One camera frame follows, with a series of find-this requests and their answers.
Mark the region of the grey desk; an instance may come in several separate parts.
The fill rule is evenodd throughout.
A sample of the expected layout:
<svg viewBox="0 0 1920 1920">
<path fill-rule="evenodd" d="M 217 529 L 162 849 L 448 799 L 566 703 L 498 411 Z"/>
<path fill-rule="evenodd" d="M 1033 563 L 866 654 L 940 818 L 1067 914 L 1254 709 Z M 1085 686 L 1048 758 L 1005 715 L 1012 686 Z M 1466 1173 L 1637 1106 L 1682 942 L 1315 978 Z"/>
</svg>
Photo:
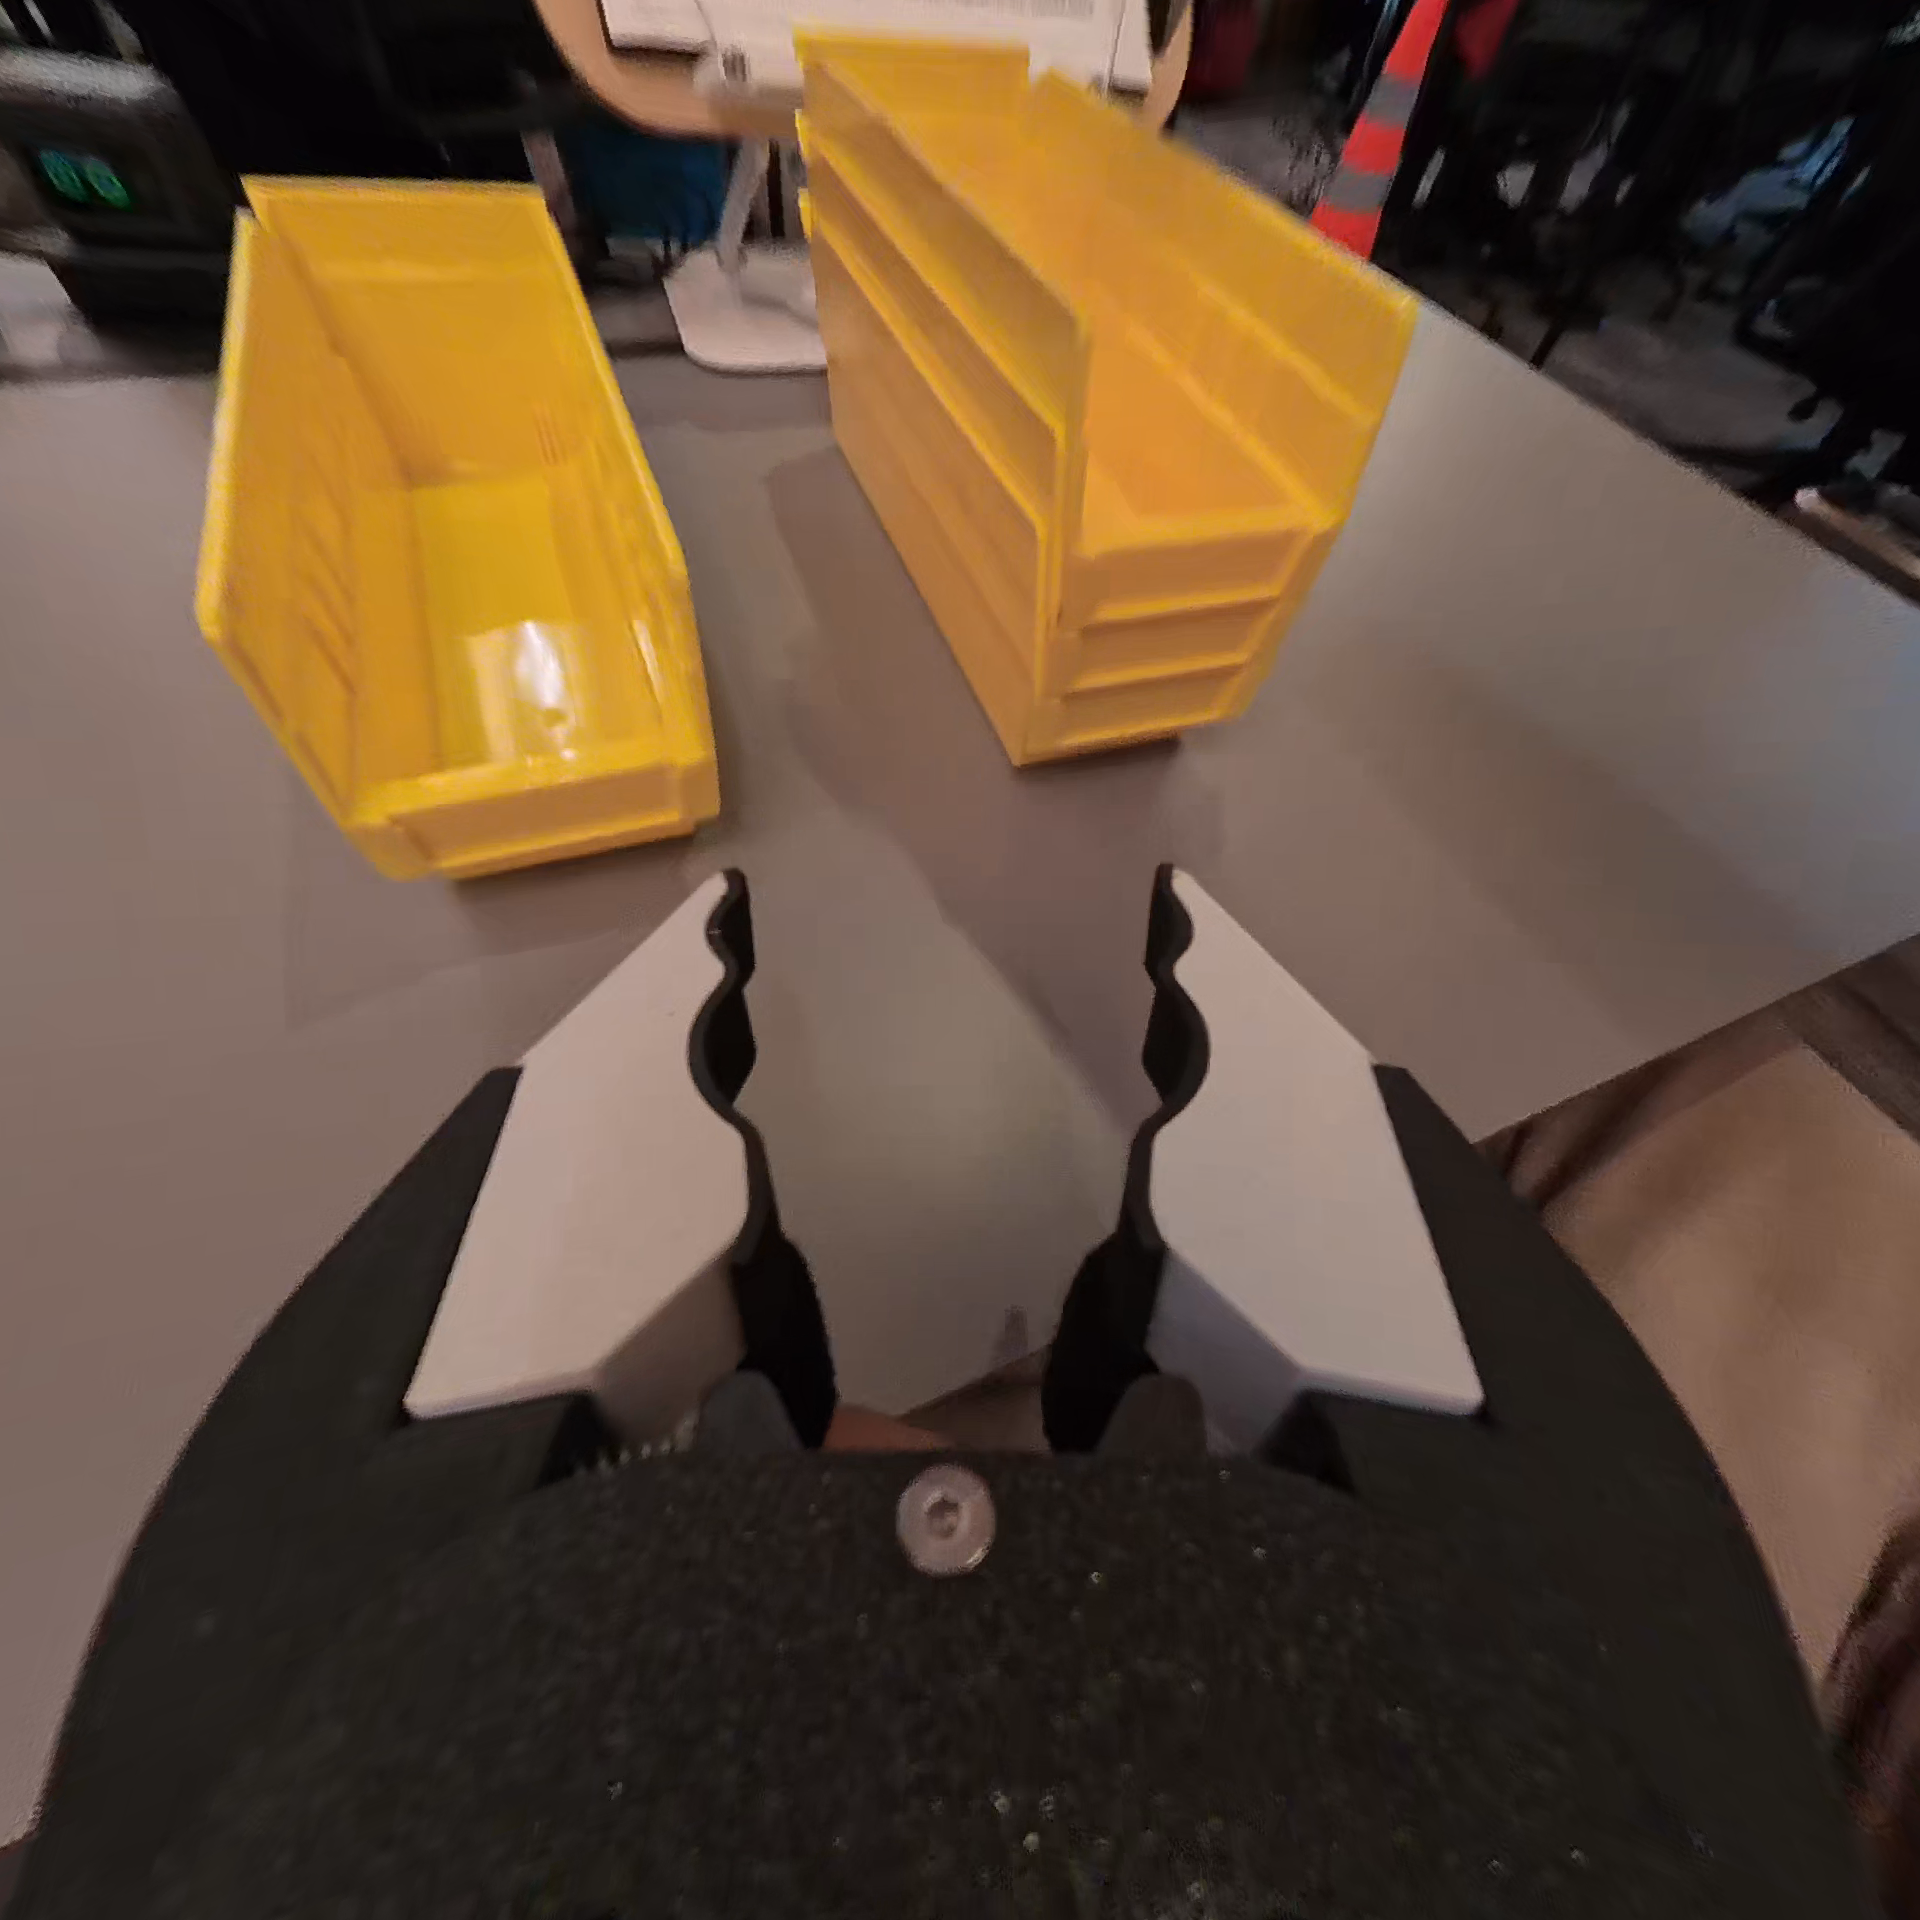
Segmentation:
<svg viewBox="0 0 1920 1920">
<path fill-rule="evenodd" d="M 469 888 L 376 875 L 203 645 L 211 378 L 5 385 L 5 1841 L 252 1338 L 718 870 L 785 1217 L 899 1408 L 1113 1221 L 1166 861 L 1467 1136 L 1916 934 L 1916 610 L 1428 307 L 1254 706 L 1025 776 L 818 378 L 614 376 L 722 818 Z"/>
</svg>

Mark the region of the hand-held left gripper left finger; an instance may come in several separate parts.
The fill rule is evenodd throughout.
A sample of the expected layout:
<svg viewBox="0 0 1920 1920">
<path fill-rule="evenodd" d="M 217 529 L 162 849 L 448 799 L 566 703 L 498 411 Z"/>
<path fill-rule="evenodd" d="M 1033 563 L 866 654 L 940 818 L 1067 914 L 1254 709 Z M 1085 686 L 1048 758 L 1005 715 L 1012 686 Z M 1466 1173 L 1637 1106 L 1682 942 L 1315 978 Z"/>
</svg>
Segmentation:
<svg viewBox="0 0 1920 1920">
<path fill-rule="evenodd" d="M 524 1054 L 405 1392 L 411 1421 L 585 1400 L 642 1453 L 748 1371 L 797 1441 L 826 1438 L 824 1302 L 739 1109 L 752 974 L 752 891 L 722 871 Z"/>
</svg>

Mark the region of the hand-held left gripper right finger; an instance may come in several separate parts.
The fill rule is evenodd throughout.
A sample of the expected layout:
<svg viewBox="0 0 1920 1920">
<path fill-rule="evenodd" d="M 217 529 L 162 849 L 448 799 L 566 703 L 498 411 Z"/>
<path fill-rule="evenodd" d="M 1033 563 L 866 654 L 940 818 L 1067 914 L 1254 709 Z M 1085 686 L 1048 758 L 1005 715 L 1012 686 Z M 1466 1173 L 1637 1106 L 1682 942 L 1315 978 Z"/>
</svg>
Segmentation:
<svg viewBox="0 0 1920 1920">
<path fill-rule="evenodd" d="M 1048 1447 L 1094 1453 L 1153 1376 L 1186 1381 L 1232 1454 L 1309 1394 L 1481 1416 L 1376 1059 L 1178 867 L 1154 873 L 1142 969 L 1156 1103 L 1049 1343 Z"/>
</svg>

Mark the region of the orange traffic cone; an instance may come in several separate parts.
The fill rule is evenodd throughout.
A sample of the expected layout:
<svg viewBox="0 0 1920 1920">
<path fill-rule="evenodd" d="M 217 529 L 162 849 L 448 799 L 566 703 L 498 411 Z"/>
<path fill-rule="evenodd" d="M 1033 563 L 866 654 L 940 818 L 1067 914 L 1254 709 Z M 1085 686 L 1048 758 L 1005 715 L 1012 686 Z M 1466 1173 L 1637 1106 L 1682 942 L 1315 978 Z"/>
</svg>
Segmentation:
<svg viewBox="0 0 1920 1920">
<path fill-rule="evenodd" d="M 1385 202 L 1403 162 L 1409 123 L 1451 13 L 1451 3 L 1403 8 L 1382 63 L 1360 97 L 1334 170 L 1312 209 L 1309 227 L 1357 261 L 1371 261 L 1376 254 Z"/>
</svg>

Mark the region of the yellow plastic storage bin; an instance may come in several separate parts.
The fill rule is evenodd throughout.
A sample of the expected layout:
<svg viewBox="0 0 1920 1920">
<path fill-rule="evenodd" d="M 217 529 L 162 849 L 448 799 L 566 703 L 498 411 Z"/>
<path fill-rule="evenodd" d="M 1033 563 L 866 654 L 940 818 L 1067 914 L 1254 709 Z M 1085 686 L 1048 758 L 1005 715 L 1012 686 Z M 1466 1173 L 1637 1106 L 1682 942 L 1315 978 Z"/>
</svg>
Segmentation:
<svg viewBox="0 0 1920 1920">
<path fill-rule="evenodd" d="M 878 282 L 816 238 L 833 431 L 1005 760 L 1062 762 L 1178 737 L 1220 715 L 1228 656 L 1094 673 L 1040 689 L 1040 527 L 954 385 Z"/>
<path fill-rule="evenodd" d="M 541 194 L 245 194 L 197 621 L 325 815 L 394 881 L 713 823 L 688 565 Z"/>
<path fill-rule="evenodd" d="M 809 150 L 811 243 L 869 273 L 1040 527 L 1040 689 L 1123 665 L 1240 663 L 1312 570 L 1321 512 L 1146 327 L 1045 283 L 944 185 Z"/>
<path fill-rule="evenodd" d="M 1018 40 L 803 22 L 833 431 L 961 511 L 1029 621 L 1285 593 L 1352 512 L 1418 305 Z"/>
</svg>

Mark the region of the person's brown top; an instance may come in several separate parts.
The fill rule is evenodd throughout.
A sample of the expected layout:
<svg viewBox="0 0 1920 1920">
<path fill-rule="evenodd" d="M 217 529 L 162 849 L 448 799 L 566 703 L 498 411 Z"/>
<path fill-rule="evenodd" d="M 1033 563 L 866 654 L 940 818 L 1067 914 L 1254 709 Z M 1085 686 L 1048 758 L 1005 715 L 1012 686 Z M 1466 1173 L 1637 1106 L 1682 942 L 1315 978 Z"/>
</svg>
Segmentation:
<svg viewBox="0 0 1920 1920">
<path fill-rule="evenodd" d="M 1886 1918 L 1918 1915 L 1918 1514 L 1886 1539 L 1820 1691 L 1841 1790 Z"/>
</svg>

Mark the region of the teal blue container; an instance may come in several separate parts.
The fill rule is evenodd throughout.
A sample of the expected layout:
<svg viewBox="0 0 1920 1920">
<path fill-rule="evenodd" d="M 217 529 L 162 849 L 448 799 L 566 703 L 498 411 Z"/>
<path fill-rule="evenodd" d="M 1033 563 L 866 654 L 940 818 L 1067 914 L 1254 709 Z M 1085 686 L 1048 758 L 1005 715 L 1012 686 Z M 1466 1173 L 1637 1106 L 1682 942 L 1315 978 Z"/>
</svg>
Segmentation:
<svg viewBox="0 0 1920 1920">
<path fill-rule="evenodd" d="M 722 224 L 737 150 L 582 120 L 561 133 L 579 209 L 606 238 L 700 250 Z"/>
</svg>

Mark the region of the person's beige trousers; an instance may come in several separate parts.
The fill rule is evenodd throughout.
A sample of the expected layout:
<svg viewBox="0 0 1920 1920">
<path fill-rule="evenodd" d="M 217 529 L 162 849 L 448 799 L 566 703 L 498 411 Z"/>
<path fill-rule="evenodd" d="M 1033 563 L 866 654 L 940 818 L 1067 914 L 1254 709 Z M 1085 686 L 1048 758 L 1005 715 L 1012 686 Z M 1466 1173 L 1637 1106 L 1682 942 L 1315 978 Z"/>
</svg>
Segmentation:
<svg viewBox="0 0 1920 1920">
<path fill-rule="evenodd" d="M 1481 1143 L 1712 1453 L 1813 1678 L 1916 1510 L 1916 1026 L 1793 997 Z"/>
</svg>

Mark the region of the black bag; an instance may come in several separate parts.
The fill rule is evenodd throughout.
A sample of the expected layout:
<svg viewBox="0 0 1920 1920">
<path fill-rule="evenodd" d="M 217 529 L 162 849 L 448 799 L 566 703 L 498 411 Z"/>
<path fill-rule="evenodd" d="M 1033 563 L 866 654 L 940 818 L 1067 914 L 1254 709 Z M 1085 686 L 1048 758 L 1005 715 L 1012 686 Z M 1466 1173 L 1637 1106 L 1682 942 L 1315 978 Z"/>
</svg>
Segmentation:
<svg viewBox="0 0 1920 1920">
<path fill-rule="evenodd" d="M 120 3 L 230 177 L 528 184 L 592 117 L 530 3 Z"/>
</svg>

